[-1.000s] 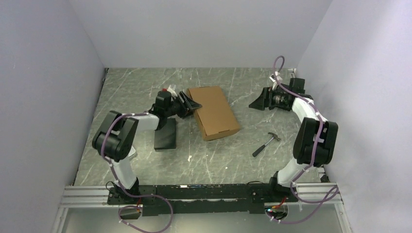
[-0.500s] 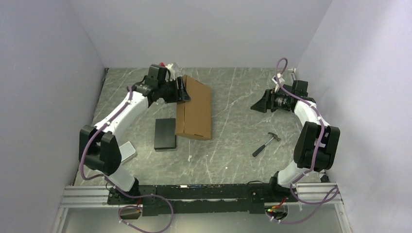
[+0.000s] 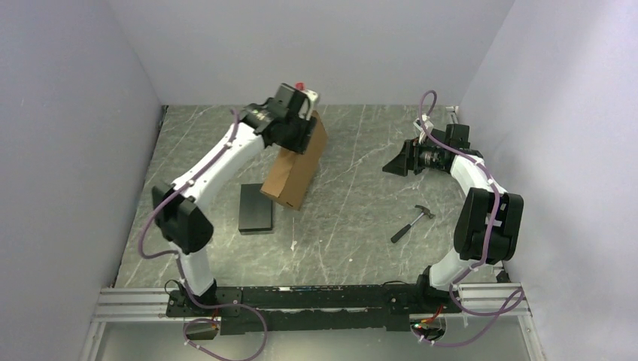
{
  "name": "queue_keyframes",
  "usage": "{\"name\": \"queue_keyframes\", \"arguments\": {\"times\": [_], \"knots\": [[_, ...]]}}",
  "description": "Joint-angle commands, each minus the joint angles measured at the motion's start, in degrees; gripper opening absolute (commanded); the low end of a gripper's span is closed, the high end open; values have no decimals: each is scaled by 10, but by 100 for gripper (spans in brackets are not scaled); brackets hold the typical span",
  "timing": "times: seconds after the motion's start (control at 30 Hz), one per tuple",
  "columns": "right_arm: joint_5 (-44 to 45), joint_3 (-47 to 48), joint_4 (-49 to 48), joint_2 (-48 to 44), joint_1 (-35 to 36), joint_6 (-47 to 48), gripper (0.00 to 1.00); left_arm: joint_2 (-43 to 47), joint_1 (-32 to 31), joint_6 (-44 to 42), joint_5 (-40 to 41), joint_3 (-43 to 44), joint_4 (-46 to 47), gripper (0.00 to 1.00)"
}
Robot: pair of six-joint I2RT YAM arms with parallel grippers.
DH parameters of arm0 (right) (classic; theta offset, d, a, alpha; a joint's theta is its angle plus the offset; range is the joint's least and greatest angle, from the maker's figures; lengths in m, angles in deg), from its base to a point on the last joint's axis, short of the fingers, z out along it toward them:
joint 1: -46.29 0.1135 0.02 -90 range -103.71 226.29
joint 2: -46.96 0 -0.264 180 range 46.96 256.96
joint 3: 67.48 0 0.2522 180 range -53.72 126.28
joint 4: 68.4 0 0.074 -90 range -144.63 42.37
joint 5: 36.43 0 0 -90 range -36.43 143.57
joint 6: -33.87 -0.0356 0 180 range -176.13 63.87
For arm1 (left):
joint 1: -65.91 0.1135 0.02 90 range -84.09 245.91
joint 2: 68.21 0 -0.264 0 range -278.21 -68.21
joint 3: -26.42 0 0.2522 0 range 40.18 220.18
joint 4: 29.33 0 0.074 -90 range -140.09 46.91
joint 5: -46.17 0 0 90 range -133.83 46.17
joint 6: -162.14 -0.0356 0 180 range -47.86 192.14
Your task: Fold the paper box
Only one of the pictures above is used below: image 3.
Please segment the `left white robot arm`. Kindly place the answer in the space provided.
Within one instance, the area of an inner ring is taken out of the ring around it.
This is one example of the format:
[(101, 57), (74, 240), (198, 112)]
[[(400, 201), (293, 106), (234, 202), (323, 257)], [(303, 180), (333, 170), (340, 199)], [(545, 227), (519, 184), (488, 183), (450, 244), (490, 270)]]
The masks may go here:
[(249, 160), (277, 145), (295, 155), (306, 152), (317, 128), (313, 115), (321, 96), (299, 85), (282, 83), (273, 97), (232, 111), (226, 134), (189, 171), (170, 184), (151, 190), (153, 212), (149, 221), (169, 243), (166, 254), (175, 256), (187, 307), (194, 314), (210, 314), (217, 304), (217, 282), (210, 269), (207, 244), (214, 226), (203, 209), (221, 187)]

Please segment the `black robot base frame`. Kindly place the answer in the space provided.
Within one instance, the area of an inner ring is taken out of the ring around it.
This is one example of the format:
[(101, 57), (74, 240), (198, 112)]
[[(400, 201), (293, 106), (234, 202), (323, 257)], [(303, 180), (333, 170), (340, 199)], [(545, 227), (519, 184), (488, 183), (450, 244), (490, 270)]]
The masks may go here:
[(423, 282), (383, 284), (218, 287), (217, 310), (194, 304), (185, 290), (169, 293), (166, 316), (206, 317), (220, 322), (222, 335), (333, 329), (383, 329), (403, 332), (419, 317), (450, 308), (446, 293)]

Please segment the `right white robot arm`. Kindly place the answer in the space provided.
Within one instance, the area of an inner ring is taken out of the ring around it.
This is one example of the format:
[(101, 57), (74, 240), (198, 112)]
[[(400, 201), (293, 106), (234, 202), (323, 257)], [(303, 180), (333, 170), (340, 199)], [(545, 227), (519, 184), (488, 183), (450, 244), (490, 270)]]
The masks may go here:
[(465, 195), (454, 228), (453, 248), (425, 271), (427, 284), (415, 291), (415, 304), (432, 312), (444, 300), (443, 291), (480, 265), (509, 261), (515, 254), (524, 209), (522, 196), (510, 193), (485, 171), (481, 153), (469, 142), (469, 127), (448, 124), (445, 130), (404, 141), (385, 173), (407, 176), (434, 169), (450, 174)]

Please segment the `brown cardboard box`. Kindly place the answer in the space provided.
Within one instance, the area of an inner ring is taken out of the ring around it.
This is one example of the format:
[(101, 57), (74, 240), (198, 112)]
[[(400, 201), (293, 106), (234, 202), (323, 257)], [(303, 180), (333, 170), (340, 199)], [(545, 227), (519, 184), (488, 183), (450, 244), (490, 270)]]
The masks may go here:
[(281, 148), (260, 189), (275, 203), (296, 211), (302, 207), (328, 140), (320, 114), (312, 111), (311, 115), (317, 122), (305, 153)]

